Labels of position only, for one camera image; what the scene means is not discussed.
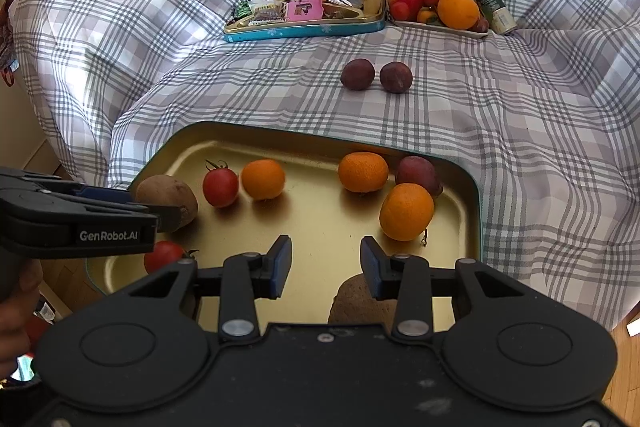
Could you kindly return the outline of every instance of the tangerine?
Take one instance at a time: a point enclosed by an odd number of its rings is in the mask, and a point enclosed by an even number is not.
[[[284,170],[276,160],[265,158],[247,163],[240,174],[242,188],[254,200],[273,200],[284,190]]]
[[[437,20],[438,20],[438,14],[436,12],[434,12],[433,10],[429,10],[428,8],[420,8],[420,11],[418,12],[418,17],[416,18],[415,21],[422,24],[428,24],[430,22],[437,21]]]
[[[401,183],[391,189],[380,208],[380,227],[391,239],[411,241],[433,218],[431,195],[415,183]]]
[[[379,154],[352,152],[340,161],[338,177],[351,192],[373,192],[385,186],[389,167]]]

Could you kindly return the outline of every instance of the white plate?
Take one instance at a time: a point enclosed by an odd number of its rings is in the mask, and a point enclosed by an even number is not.
[[[389,21],[391,24],[397,26],[407,26],[408,28],[419,28],[421,30],[432,30],[440,33],[453,33],[454,35],[460,35],[462,37],[470,37],[472,39],[484,39],[487,35],[493,33],[488,30],[487,33],[470,32],[469,30],[454,30],[453,28],[447,28],[446,26],[436,26],[435,24],[423,24],[421,22],[409,22],[409,21]]]

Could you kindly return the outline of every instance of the tin tray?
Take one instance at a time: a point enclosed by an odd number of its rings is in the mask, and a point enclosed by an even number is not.
[[[175,134],[145,166],[131,188],[154,174],[170,174],[188,183],[198,198],[198,217],[171,234],[159,234],[186,250],[199,249],[200,267],[222,266],[226,257],[245,251],[266,252],[281,234],[293,243],[293,263],[282,298],[256,302],[262,329],[269,322],[326,323],[340,284],[361,272],[359,247],[373,235],[386,253],[411,253],[434,267],[453,267],[460,257],[482,259],[478,188],[460,166],[432,158],[444,184],[436,198],[428,243],[398,243],[380,230],[380,206],[394,185],[359,195],[340,185],[337,165],[354,151],[383,155],[391,172],[407,152],[293,132],[200,122]],[[202,195],[205,160],[224,160],[235,172],[248,162],[271,157],[281,162],[286,187],[278,198],[253,202],[242,192],[231,207],[215,209]],[[89,279],[103,293],[112,293],[146,275],[142,255],[89,259]],[[218,299],[204,299],[200,325],[214,331]],[[449,298],[434,298],[434,327],[453,324]]]
[[[249,26],[253,16],[247,16],[236,22],[228,22],[224,29],[227,42],[280,39],[291,37],[348,36],[380,31],[385,26],[386,2],[380,3],[375,15],[364,15],[361,10],[322,4],[325,9],[343,10],[342,19],[322,19],[319,21],[281,22]]]

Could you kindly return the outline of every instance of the orange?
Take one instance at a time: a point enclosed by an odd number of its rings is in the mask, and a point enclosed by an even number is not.
[[[391,239],[411,241],[433,217],[433,199],[420,185],[401,183],[391,189],[380,208],[380,227]]]
[[[372,152],[352,152],[338,165],[338,178],[351,192],[373,192],[385,186],[389,167],[384,158]]]
[[[276,160],[264,159],[247,163],[240,174],[242,188],[254,200],[273,200],[284,189],[284,171]]]
[[[474,0],[440,0],[438,17],[449,28],[468,30],[478,22],[480,9]]]
[[[436,20],[438,20],[438,14],[436,12],[434,12],[433,10],[429,10],[428,8],[420,8],[418,17],[415,21],[422,24],[428,24]]]

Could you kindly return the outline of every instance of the pink snack package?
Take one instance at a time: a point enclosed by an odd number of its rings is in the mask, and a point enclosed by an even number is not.
[[[322,19],[322,0],[293,0],[287,3],[286,22],[318,21]]]

